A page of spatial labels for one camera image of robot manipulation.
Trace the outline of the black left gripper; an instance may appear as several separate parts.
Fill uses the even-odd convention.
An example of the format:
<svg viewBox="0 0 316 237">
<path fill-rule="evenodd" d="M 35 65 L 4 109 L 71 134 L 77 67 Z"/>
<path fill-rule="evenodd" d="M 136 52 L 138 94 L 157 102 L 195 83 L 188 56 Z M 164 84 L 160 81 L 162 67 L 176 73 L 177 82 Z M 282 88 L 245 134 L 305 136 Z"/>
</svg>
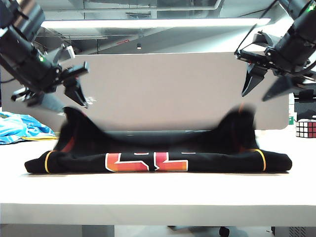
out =
<svg viewBox="0 0 316 237">
<path fill-rule="evenodd" d="M 15 79 L 23 84 L 13 92 L 12 101 L 21 100 L 28 106 L 40 107 L 57 114 L 64 112 L 65 104 L 53 93 L 57 86 L 65 87 L 64 94 L 84 108 L 88 103 L 84 97 L 79 77 L 89 72 L 89 65 L 85 61 L 82 65 L 70 66 L 63 69 L 61 62 L 74 59 L 72 47 L 59 47 L 49 53 L 36 51 L 32 53 L 23 64 L 16 68 Z"/>
</svg>

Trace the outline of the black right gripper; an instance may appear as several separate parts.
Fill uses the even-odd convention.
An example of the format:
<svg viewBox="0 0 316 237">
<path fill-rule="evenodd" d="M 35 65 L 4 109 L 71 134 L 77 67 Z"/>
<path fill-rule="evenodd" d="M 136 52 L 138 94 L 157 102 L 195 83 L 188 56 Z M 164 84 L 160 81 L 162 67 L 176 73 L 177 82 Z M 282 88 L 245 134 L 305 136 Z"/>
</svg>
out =
<svg viewBox="0 0 316 237">
<path fill-rule="evenodd" d="M 263 79 L 267 69 L 278 74 L 300 76 L 308 74 L 315 66 L 309 57 L 316 51 L 315 33 L 307 34 L 291 26 L 283 37 L 276 37 L 258 31 L 252 44 L 264 47 L 264 54 L 258 54 L 244 49 L 237 49 L 235 56 L 238 60 L 247 62 L 245 84 L 242 97 L 252 91 Z M 296 90 L 298 80 L 290 76 L 281 76 L 264 94 L 262 101 L 283 96 Z"/>
</svg>

